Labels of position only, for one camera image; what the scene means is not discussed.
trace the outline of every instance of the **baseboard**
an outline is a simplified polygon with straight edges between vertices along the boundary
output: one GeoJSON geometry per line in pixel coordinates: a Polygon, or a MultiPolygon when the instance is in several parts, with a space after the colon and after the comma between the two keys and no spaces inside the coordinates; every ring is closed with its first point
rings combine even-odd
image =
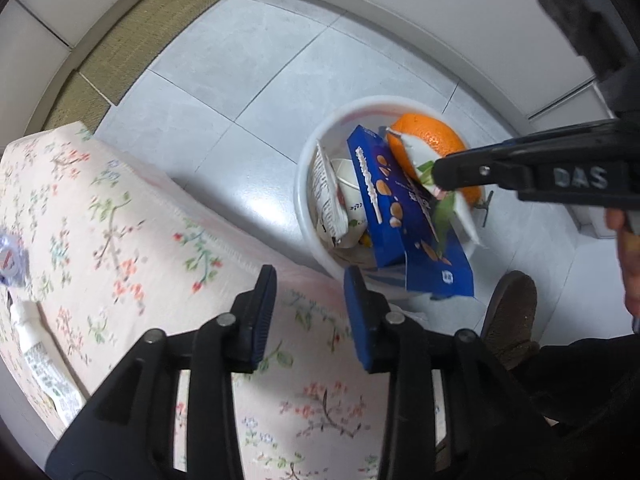
{"type": "Polygon", "coordinates": [[[139,1],[140,0],[118,0],[82,37],[82,40],[80,40],[71,51],[44,91],[38,106],[31,115],[31,119],[24,133],[25,135],[34,134],[42,129],[69,75],[82,64],[84,59],[91,53],[111,27],[139,1]]]}
{"type": "Polygon", "coordinates": [[[527,118],[494,83],[463,56],[415,23],[366,0],[321,0],[386,28],[462,79],[521,135],[532,132],[527,118]]]}

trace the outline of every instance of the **white tube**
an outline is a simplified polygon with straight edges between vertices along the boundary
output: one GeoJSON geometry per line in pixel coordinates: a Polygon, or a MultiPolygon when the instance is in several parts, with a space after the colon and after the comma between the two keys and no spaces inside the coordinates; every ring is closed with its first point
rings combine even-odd
{"type": "Polygon", "coordinates": [[[71,424],[85,399],[71,378],[53,338],[40,320],[38,306],[32,301],[15,301],[9,309],[12,325],[18,333],[20,351],[34,379],[51,398],[58,415],[71,424]]]}

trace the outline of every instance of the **floor mat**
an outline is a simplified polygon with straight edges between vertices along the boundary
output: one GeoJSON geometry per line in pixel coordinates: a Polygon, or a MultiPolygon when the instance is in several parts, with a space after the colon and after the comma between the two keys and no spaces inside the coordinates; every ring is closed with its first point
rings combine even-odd
{"type": "MultiPolygon", "coordinates": [[[[140,0],[100,40],[79,72],[111,103],[118,104],[171,40],[217,1],[140,0]]],[[[82,120],[95,131],[108,108],[100,93],[73,73],[47,118],[46,128],[82,120]]]]}
{"type": "Polygon", "coordinates": [[[109,106],[84,77],[73,72],[58,94],[43,130],[82,121],[89,130],[95,132],[109,106]]]}

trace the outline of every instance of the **orange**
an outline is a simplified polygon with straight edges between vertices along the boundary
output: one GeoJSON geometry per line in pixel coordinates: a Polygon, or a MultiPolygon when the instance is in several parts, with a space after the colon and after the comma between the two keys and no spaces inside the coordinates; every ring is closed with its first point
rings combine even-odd
{"type": "MultiPolygon", "coordinates": [[[[449,153],[463,152],[466,150],[465,143],[462,142],[462,139],[460,139],[456,132],[442,121],[425,115],[404,114],[391,125],[391,129],[401,134],[420,137],[440,156],[447,156],[449,153]]],[[[411,164],[400,139],[392,135],[387,135],[386,142],[404,172],[411,178],[418,180],[414,166],[411,164]]],[[[461,191],[470,206],[473,206],[480,200],[481,193],[478,186],[465,187],[461,191]]]]}

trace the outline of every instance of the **screw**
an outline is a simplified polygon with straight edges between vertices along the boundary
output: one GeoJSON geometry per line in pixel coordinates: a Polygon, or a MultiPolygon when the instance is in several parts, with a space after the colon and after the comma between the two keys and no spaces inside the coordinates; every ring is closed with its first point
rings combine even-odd
{"type": "Polygon", "coordinates": [[[231,312],[225,312],[224,314],[220,314],[216,318],[216,322],[220,326],[230,326],[236,322],[236,316],[234,316],[231,312]]]}
{"type": "Polygon", "coordinates": [[[494,190],[491,190],[489,196],[484,202],[478,203],[474,206],[475,209],[484,209],[484,221],[482,222],[482,227],[486,226],[486,220],[489,218],[489,205],[491,204],[491,199],[494,196],[494,190]]]}
{"type": "Polygon", "coordinates": [[[476,340],[476,338],[478,338],[476,333],[473,330],[469,330],[468,328],[458,330],[458,332],[456,333],[456,337],[463,343],[472,343],[476,340]]]}
{"type": "Polygon", "coordinates": [[[142,339],[145,343],[156,343],[160,341],[164,337],[164,332],[159,328],[152,328],[145,332],[145,335],[142,336],[142,339]]]}
{"type": "Polygon", "coordinates": [[[404,314],[402,312],[387,312],[385,319],[391,325],[399,325],[404,323],[404,314]]]}

